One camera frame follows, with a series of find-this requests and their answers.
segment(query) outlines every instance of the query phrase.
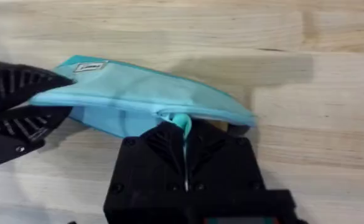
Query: light blue fabric bag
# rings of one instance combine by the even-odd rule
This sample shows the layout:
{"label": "light blue fabric bag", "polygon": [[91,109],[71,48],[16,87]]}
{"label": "light blue fabric bag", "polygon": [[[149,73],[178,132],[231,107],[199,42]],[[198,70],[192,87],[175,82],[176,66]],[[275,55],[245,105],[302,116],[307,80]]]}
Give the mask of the light blue fabric bag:
{"label": "light blue fabric bag", "polygon": [[75,84],[39,93],[30,104],[74,106],[73,119],[122,138],[138,136],[177,114],[254,125],[253,115],[230,95],[148,68],[75,55],[54,72]]}

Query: black 3d-printed part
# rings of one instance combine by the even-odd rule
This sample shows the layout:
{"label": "black 3d-printed part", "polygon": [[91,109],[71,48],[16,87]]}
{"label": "black 3d-printed part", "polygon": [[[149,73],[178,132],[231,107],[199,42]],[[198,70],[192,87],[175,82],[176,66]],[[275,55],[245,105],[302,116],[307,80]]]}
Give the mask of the black 3d-printed part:
{"label": "black 3d-printed part", "polygon": [[248,139],[193,120],[184,162],[183,133],[164,122],[124,139],[104,205],[109,224],[202,224],[212,217],[299,223],[290,192],[266,190]]}
{"label": "black 3d-printed part", "polygon": [[70,84],[41,68],[0,62],[0,164],[42,147],[72,109],[22,104],[36,93]]}

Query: teal zipper pull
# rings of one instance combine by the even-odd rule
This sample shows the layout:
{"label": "teal zipper pull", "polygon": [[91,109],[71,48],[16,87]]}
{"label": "teal zipper pull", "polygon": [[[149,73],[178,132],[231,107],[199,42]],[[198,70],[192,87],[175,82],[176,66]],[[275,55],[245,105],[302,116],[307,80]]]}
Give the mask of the teal zipper pull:
{"label": "teal zipper pull", "polygon": [[191,129],[192,129],[192,120],[187,114],[175,114],[175,116],[170,119],[172,123],[176,124],[176,126],[182,128],[184,130],[184,139],[187,139]]}
{"label": "teal zipper pull", "polygon": [[189,191],[189,179],[187,175],[187,145],[186,139],[189,136],[189,133],[192,129],[192,119],[187,114],[175,114],[173,118],[169,119],[170,122],[174,123],[176,126],[183,129],[184,134],[184,145],[183,145],[183,157],[184,157],[184,164],[185,164],[185,190]]}

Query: white label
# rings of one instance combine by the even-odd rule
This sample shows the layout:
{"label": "white label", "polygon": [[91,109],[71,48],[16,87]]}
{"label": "white label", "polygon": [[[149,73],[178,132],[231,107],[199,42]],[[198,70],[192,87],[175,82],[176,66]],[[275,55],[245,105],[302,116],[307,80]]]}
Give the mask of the white label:
{"label": "white label", "polygon": [[85,72],[102,69],[107,62],[79,63],[74,72]]}

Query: wooden table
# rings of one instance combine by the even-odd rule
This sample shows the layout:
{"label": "wooden table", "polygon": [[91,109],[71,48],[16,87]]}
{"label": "wooden table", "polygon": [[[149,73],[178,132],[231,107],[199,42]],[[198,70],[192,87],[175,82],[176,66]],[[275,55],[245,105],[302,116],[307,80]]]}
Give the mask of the wooden table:
{"label": "wooden table", "polygon": [[[364,223],[364,0],[0,0],[0,60],[74,54],[225,90],[251,109],[270,188],[314,224]],[[120,139],[67,120],[0,166],[0,224],[106,223]]]}

